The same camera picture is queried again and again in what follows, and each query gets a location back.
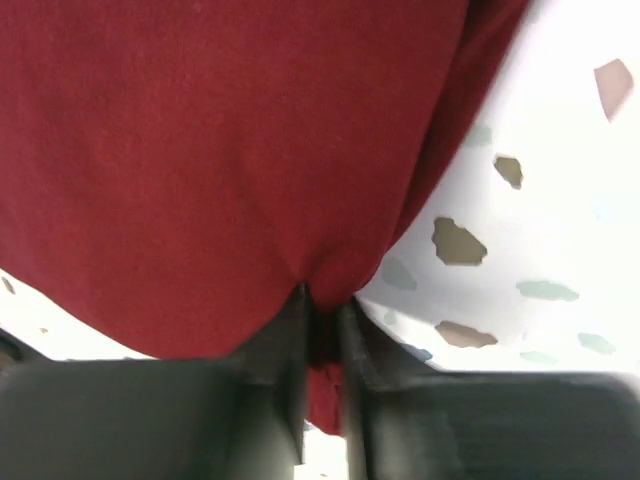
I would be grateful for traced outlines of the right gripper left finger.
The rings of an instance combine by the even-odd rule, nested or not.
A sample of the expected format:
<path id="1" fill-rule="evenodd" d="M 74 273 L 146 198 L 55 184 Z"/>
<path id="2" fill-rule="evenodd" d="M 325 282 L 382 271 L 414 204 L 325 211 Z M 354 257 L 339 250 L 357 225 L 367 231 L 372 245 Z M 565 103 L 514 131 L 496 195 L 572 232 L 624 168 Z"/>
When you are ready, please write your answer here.
<path id="1" fill-rule="evenodd" d="M 1 337 L 5 479 L 290 479 L 303 459 L 308 292 L 230 354 L 53 361 Z"/>

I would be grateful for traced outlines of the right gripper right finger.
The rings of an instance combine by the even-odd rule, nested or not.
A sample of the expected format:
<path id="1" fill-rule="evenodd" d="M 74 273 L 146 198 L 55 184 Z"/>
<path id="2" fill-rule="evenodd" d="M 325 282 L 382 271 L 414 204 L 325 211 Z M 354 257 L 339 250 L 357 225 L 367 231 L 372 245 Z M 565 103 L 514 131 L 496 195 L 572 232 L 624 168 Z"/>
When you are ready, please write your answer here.
<path id="1" fill-rule="evenodd" d="M 443 372 L 337 313 L 353 479 L 635 480 L 639 395 L 622 375 Z"/>

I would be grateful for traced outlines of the dark red t-shirt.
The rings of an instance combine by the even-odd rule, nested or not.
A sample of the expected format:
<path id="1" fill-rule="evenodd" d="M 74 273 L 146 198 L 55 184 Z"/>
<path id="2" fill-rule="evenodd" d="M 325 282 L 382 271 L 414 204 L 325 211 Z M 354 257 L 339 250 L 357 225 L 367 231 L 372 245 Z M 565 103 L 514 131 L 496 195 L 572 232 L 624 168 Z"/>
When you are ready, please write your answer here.
<path id="1" fill-rule="evenodd" d="M 1 267 L 155 357 L 223 355 L 306 285 L 333 310 L 462 143 L 524 1 L 5 1 Z"/>

